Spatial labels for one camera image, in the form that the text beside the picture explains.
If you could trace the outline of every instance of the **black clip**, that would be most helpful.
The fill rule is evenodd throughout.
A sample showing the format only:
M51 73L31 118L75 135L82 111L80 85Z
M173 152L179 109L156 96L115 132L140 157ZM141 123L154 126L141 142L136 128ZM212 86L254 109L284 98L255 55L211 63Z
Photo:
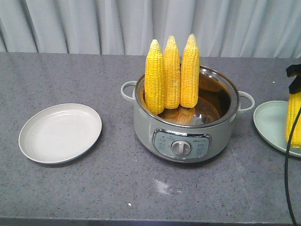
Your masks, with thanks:
M290 94L299 93L301 91L301 64L289 66L286 69L286 74L288 77L296 76L289 86Z

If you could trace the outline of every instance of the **control panel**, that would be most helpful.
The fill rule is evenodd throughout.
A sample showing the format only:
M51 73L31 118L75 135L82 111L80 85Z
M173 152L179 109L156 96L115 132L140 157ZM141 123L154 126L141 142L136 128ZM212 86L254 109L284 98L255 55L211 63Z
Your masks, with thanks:
M209 134L187 134L165 129L156 129L153 134L155 148L173 158L200 158L207 154L210 142Z

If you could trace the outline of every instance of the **countertop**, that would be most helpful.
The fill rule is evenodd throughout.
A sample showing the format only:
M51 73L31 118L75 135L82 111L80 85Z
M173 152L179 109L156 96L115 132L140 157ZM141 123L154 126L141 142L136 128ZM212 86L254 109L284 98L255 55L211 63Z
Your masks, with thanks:
M205 162L166 161L141 144L120 87L141 77L144 62L145 56L0 53L0 225L291 225L285 155L259 136L255 108L237 118L227 147ZM301 59L203 57L201 64L251 94L257 107L288 100L293 78L285 69ZM22 126L64 103L95 109L100 137L67 163L27 159L18 146ZM300 187L300 158L290 157L297 222Z

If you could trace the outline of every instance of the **light green plate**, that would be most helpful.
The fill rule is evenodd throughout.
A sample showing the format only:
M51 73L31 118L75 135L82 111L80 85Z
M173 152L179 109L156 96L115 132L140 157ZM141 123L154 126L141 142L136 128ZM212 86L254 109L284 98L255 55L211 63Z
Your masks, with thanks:
M257 131L274 148L286 152L287 101L269 101L259 105L253 114ZM290 149L290 155L301 158L301 148Z

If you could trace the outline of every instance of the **white plate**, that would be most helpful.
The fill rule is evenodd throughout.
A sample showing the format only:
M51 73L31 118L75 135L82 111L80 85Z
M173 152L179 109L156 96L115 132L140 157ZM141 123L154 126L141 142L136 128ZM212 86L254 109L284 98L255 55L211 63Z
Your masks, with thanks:
M19 146L33 161L57 164L86 152L101 130L101 118L92 108L79 104L56 105L25 123L19 135Z

